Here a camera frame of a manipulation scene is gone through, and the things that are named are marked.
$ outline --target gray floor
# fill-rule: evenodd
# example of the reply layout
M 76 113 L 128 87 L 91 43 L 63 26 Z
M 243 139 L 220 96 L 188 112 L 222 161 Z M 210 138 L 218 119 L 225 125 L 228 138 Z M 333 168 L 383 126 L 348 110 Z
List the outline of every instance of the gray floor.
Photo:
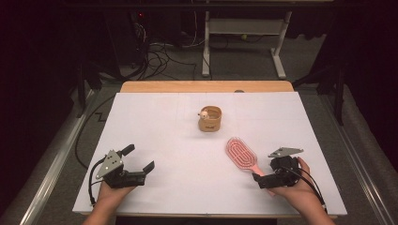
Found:
M 305 76 L 311 69 L 316 54 L 324 38 L 305 40 L 302 37 L 287 39 L 283 44 L 281 58 L 287 80 L 292 82 Z M 227 48 L 222 37 L 211 41 L 213 47 L 210 55 L 210 67 L 213 80 L 278 80 L 272 64 L 269 48 L 276 43 L 275 37 L 265 37 L 260 41 L 249 43 L 230 39 Z M 189 65 L 169 61 L 163 74 L 149 80 L 209 80 L 201 76 L 202 48 L 176 49 L 167 47 L 168 55 L 174 60 Z M 159 60 L 156 55 L 151 65 L 156 66 Z M 128 67 L 122 68 L 129 73 Z M 395 224 L 398 221 L 393 212 L 398 212 L 398 179 L 397 173 L 389 164 L 372 133 L 359 113 L 354 99 L 345 89 L 344 93 L 344 126 L 338 126 L 330 112 L 332 96 L 319 96 L 314 91 L 315 84 L 302 85 L 297 91 L 303 101 L 315 135 L 321 145 L 332 175 L 339 186 L 347 208 L 348 215 L 338 217 L 337 224 Z M 120 83 L 107 82 L 101 91 L 90 96 L 92 108 L 99 106 L 105 99 L 120 89 Z M 98 108 L 97 113 L 110 111 L 112 101 Z M 47 171 L 59 152 L 65 149 L 76 124 L 77 107 L 60 129 L 54 141 L 43 155 L 19 196 L 1 217 L 0 224 L 20 224 L 23 216 L 37 194 Z M 78 147 L 80 158 L 88 164 L 100 138 L 104 122 L 94 114 L 85 125 Z M 62 167 L 54 188 L 49 188 L 49 198 L 38 216 L 29 221 L 36 224 L 80 224 L 85 216 L 71 212 L 78 190 L 85 175 L 85 169 L 78 164 L 73 148 Z M 279 219 L 278 224 L 305 224 L 301 219 Z

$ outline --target hand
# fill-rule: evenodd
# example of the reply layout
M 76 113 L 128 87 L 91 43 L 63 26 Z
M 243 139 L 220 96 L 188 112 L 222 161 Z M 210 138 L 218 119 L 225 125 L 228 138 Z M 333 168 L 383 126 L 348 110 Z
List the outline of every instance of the hand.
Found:
M 308 175 L 310 174 L 310 167 L 301 157 L 298 157 L 298 163 L 301 169 L 305 171 L 302 172 L 301 175 L 313 183 L 311 177 Z M 275 187 L 269 190 L 277 195 L 285 197 L 309 224 L 334 224 L 325 212 L 314 191 L 302 179 L 299 179 L 292 187 Z
M 111 188 L 106 184 L 106 182 L 102 182 L 99 188 L 97 203 L 90 216 L 85 220 L 84 225 L 108 224 L 108 221 L 115 213 L 117 207 L 134 189 L 135 187 Z

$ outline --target small wooden bowl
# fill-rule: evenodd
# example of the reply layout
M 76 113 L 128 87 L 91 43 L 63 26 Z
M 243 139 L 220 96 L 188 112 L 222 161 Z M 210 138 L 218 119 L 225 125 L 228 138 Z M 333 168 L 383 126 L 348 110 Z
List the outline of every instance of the small wooden bowl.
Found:
M 199 119 L 199 129 L 204 132 L 214 132 L 220 129 L 222 110 L 217 106 L 205 106 L 201 112 L 207 112 L 208 118 Z

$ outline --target dark background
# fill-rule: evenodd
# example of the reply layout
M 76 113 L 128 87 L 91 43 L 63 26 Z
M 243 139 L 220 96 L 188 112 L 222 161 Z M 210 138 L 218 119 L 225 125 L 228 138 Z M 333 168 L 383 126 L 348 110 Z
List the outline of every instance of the dark background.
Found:
M 393 24 L 398 21 L 394 11 L 397 4 L 389 0 L 371 3 L 372 7 L 365 12 L 349 15 L 293 13 L 286 36 L 296 38 L 304 34 L 311 39 L 328 34 L 313 72 L 336 60 L 346 63 L 346 83 L 379 145 L 397 169 L 398 29 Z M 0 159 L 0 214 L 21 189 L 69 115 L 73 106 L 69 95 L 76 88 L 80 64 L 85 63 L 84 78 L 96 80 L 100 71 L 117 77 L 120 75 L 118 64 L 129 60 L 140 62 L 140 52 L 135 52 L 139 46 L 126 21 L 127 14 L 121 18 L 112 13 L 71 13 L 49 0 L 3 1 L 1 4 L 0 71 L 4 103 L 1 130 L 4 138 Z M 256 17 L 241 12 L 218 15 Z M 150 34 L 178 45 L 180 31 L 194 33 L 194 24 L 184 20 L 186 17 L 191 17 L 191 13 L 153 12 L 145 14 L 143 22 Z M 199 30 L 204 30 L 202 18 L 204 13 L 198 13 Z M 333 22 L 337 29 L 332 29 Z M 347 37 L 354 31 L 359 35 L 347 45 Z M 131 51 L 113 48 L 115 39 Z M 346 47 L 352 47 L 351 51 L 342 50 Z M 349 57 L 342 58 L 342 53 Z

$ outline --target white tabletop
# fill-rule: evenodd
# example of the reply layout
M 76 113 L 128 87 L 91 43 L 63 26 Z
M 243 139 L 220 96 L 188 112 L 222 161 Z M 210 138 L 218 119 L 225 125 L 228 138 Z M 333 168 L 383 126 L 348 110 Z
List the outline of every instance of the white tabletop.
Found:
M 207 106 L 222 109 L 221 129 L 205 133 L 198 113 Z M 298 156 L 311 167 L 331 215 L 346 215 L 299 94 L 281 93 L 119 93 L 109 114 L 91 167 L 109 150 L 134 143 L 123 157 L 125 170 L 155 169 L 118 208 L 119 215 L 175 217 L 280 218 L 298 213 L 283 198 L 271 197 L 225 153 L 232 137 L 256 153 L 265 173 L 272 173 L 268 154 L 279 147 L 304 149 Z M 92 210 L 87 173 L 73 211 Z M 99 185 L 93 186 L 97 196 Z

